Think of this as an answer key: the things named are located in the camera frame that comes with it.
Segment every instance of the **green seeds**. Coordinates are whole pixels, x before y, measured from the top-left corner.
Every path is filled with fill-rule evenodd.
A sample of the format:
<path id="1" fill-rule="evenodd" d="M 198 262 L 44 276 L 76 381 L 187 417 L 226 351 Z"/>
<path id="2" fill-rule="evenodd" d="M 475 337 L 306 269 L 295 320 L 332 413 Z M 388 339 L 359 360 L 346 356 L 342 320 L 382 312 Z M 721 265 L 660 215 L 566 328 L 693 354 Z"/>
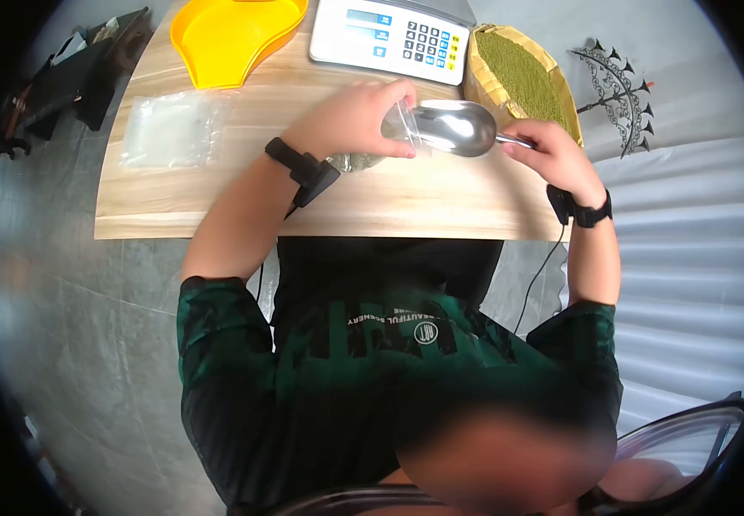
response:
<path id="1" fill-rule="evenodd" d="M 530 118 L 555 120 L 570 131 L 561 100 L 543 65 L 524 47 L 492 32 L 476 32 L 478 53 Z"/>

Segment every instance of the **yellow scoop tray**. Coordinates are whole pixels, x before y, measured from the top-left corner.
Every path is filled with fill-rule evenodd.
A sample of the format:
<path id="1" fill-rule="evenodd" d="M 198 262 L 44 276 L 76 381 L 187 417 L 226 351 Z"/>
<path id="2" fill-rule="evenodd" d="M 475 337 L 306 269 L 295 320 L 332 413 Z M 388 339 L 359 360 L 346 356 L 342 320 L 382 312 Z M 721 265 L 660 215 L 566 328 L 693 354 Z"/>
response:
<path id="1" fill-rule="evenodd" d="M 171 22 L 194 88 L 240 88 L 251 70 L 286 45 L 308 0 L 192 0 Z"/>

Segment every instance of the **circular logo on shirt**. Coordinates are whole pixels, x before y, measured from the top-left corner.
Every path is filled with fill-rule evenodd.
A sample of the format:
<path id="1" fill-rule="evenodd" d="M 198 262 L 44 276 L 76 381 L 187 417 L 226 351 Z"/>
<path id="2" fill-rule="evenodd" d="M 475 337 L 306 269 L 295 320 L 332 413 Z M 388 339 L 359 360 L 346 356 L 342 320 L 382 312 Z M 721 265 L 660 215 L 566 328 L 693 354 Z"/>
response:
<path id="1" fill-rule="evenodd" d="M 432 344 L 438 338 L 438 327 L 428 320 L 422 321 L 415 327 L 414 336 L 418 344 Z"/>

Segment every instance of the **ornamental metal decoration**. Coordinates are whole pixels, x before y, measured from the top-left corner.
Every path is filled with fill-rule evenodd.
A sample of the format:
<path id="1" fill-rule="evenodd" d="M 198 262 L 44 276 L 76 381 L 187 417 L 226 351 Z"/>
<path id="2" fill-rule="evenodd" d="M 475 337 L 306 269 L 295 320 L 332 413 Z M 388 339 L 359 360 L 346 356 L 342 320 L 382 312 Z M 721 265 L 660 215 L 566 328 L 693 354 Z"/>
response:
<path id="1" fill-rule="evenodd" d="M 635 149 L 646 149 L 649 152 L 650 144 L 646 137 L 642 137 L 641 142 L 638 142 L 638 138 L 642 132 L 655 135 L 652 123 L 645 117 L 645 115 L 653 116 L 652 108 L 649 102 L 644 109 L 641 108 L 641 99 L 638 98 L 637 92 L 649 93 L 653 83 L 643 80 L 641 86 L 633 88 L 632 81 L 626 76 L 627 73 L 635 73 L 629 61 L 624 59 L 625 66 L 619 67 L 612 61 L 612 59 L 618 60 L 619 63 L 622 61 L 615 47 L 609 55 L 604 55 L 605 51 L 598 40 L 595 40 L 592 48 L 571 50 L 590 68 L 592 86 L 599 97 L 598 101 L 587 104 L 577 111 L 580 114 L 597 106 L 604 107 L 607 119 L 621 135 L 621 159 L 632 154 Z"/>

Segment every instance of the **scale keypad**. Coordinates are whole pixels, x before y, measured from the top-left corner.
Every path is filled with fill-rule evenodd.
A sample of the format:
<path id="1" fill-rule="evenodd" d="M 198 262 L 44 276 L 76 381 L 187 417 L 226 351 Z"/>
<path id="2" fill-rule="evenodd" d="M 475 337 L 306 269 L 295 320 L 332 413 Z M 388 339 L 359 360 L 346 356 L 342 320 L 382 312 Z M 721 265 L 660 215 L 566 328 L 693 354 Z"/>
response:
<path id="1" fill-rule="evenodd" d="M 420 25 L 415 21 L 410 21 L 407 26 L 409 30 L 404 43 L 404 59 L 415 59 L 418 63 L 438 68 L 455 69 L 460 36 L 454 36 L 436 27 Z"/>

